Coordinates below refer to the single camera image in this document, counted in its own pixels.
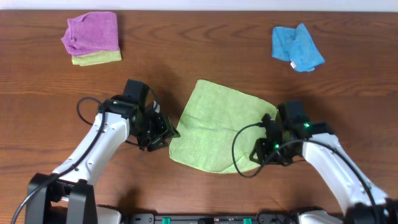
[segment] towel tag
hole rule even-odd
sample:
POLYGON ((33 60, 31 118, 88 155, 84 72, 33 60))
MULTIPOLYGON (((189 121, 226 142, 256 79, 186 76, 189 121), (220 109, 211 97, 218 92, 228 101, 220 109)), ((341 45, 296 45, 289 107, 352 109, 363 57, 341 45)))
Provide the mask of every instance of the towel tag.
POLYGON ((292 66, 292 68, 295 68, 295 67, 297 67, 297 64, 296 64, 294 61, 292 61, 292 62, 290 63, 290 66, 292 66))

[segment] stacked towels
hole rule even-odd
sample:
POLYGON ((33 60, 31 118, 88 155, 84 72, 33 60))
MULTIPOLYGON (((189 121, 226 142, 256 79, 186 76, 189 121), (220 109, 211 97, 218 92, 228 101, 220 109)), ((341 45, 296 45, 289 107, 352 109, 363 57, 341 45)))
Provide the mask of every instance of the stacked towels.
POLYGON ((72 64, 86 66, 122 60, 118 39, 118 20, 113 12, 89 12, 68 19, 62 37, 72 64))

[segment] white wall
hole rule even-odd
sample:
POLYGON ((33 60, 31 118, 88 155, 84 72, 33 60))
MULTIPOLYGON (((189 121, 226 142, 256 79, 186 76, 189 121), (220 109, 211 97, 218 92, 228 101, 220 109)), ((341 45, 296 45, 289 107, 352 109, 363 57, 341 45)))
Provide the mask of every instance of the white wall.
POLYGON ((0 0, 0 9, 398 12, 398 0, 0 0))

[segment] lime green cloth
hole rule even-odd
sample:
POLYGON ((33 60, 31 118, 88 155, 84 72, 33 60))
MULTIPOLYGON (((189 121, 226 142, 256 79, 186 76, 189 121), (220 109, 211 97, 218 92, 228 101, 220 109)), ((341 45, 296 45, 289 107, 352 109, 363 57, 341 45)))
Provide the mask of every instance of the lime green cloth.
MULTIPOLYGON (((236 133, 249 124, 261 122, 269 113, 275 119, 274 105, 230 88, 199 80, 181 115, 180 138, 170 143, 170 158, 176 162, 212 173, 233 173, 231 146, 236 133)), ((235 158, 241 171, 259 166, 249 160, 265 129, 251 127, 235 142, 235 158)))
POLYGON ((97 65, 101 63, 115 62, 122 60, 122 55, 120 50, 107 51, 102 50, 92 54, 86 54, 79 57, 72 57, 72 64, 87 66, 87 65, 97 65))

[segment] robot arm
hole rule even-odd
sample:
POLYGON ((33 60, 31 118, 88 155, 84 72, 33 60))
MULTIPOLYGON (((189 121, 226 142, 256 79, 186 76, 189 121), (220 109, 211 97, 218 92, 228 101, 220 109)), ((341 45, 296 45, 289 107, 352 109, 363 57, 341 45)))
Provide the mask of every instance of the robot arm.
MULTIPOLYGON (((293 163, 294 156, 304 157, 319 172, 336 197, 346 216, 344 223, 396 223, 396 202, 360 171, 345 153, 329 125, 325 122, 310 122, 300 101, 279 105, 277 121, 271 120, 266 114, 262 126, 266 129, 267 138, 257 140, 250 155, 252 161, 261 165, 288 166, 293 163), (374 204, 355 173, 370 189, 374 204)), ((301 224, 341 222, 318 211, 303 213, 299 220, 301 224)))
POLYGON ((69 158, 52 175, 36 174, 30 181, 28 195, 40 190, 27 201, 25 223, 119 223, 121 213, 97 207, 94 196, 94 186, 116 149, 130 135, 136 137, 136 145, 141 150, 147 148, 149 152, 167 146, 166 139, 180 136, 170 119, 160 112, 157 102, 145 107, 149 91, 145 83, 128 80, 122 95, 105 100, 97 110, 90 131, 69 158), (102 133, 87 151, 101 123, 104 124, 102 133), (64 173, 71 167, 72 171, 52 181, 54 174, 64 173), (68 201, 68 208, 52 207, 51 202, 60 200, 68 201))
MULTIPOLYGON (((383 190, 375 186, 360 171, 360 169, 348 157, 347 153, 345 153, 338 141, 338 138, 334 134, 314 134, 309 140, 325 143, 338 150, 347 160, 349 160, 351 165, 354 166, 368 184, 376 205, 384 204, 386 202, 388 195, 383 190)), ((307 162, 314 166, 322 176, 322 179, 326 182, 333 195, 336 197, 344 214, 346 214, 349 208, 353 208, 357 203, 371 206, 369 197, 364 191, 359 179, 340 157, 330 150, 314 143, 305 142, 302 147, 302 156, 307 162)))
MULTIPOLYGON (((101 119, 102 114, 97 114, 94 124, 86 137, 69 158, 53 171, 53 174, 59 174, 67 170, 83 155, 98 132, 101 119)), ((116 149, 125 140, 127 140, 129 132, 130 125, 128 119, 123 118, 120 114, 106 112, 103 133, 90 153, 75 170, 61 176, 60 180, 66 180, 73 183, 77 183, 79 180, 85 180, 87 181, 87 184, 95 186, 116 149)))

